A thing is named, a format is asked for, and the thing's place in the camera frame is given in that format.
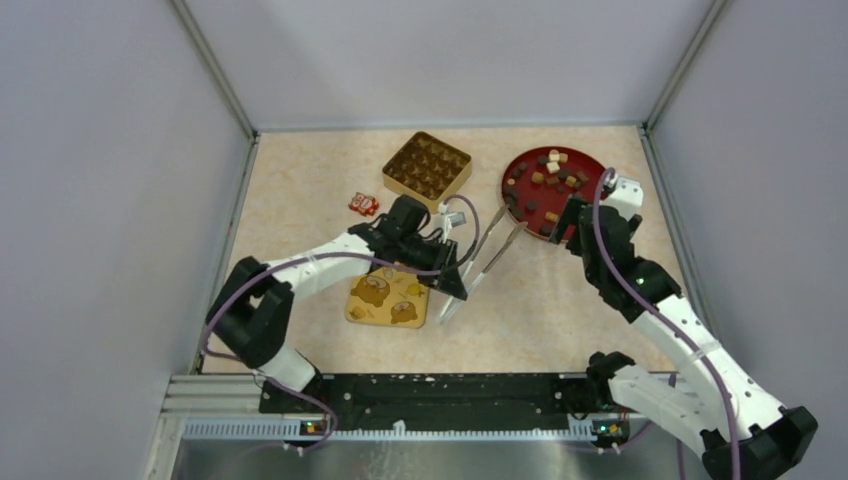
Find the silver metal tongs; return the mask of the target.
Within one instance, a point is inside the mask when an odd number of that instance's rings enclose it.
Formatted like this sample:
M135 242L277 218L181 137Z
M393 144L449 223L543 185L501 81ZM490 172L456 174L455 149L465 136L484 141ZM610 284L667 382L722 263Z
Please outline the silver metal tongs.
M518 236L526 230L526 222L515 222L509 234L505 237L504 242L497 248L496 251L493 251L493 255L488 259L479 259L480 252L486 249L486 245L489 243L489 239L495 228L511 215L510 211L510 204L502 204L486 227L476 249L472 253L467 264L460 271L461 280L466 287L467 298L465 300L460 300L451 297L442 307L437 317L437 321L440 325L447 325L457 312L465 305L465 303L471 299L472 294L486 279L489 273L493 270L494 266L514 244Z

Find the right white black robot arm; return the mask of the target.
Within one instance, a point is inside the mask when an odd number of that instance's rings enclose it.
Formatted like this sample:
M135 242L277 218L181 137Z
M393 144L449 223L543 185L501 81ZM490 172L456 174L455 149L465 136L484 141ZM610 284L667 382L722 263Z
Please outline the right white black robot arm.
M654 378L621 352L597 352L586 370L586 397L600 412L642 414L694 454L713 479L777 479L798 465L818 429L803 406L789 408L762 388L694 311L658 263L635 252L640 184L614 169L591 199L570 197L550 240L574 229L567 250L603 302L648 338L690 385L686 394Z

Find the gold chocolate tin box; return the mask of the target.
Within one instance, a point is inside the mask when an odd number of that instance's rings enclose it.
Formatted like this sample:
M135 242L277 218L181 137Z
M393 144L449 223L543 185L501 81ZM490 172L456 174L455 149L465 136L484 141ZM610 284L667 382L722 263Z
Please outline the gold chocolate tin box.
M437 213L472 172L472 157L424 131L413 134L382 168L383 183L398 195L408 195Z

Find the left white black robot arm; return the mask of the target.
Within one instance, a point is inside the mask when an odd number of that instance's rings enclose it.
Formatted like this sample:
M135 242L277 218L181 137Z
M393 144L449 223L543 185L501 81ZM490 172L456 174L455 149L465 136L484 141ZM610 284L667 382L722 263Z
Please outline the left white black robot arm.
M421 233L428 216L422 202L401 195L376 219L307 252L274 262L239 260L212 302L203 336L216 336L229 356L276 381L292 410L314 410L321 397L314 381L318 370L286 341L297 301L380 267L396 267L425 287L467 298L459 273L466 260L456 241Z

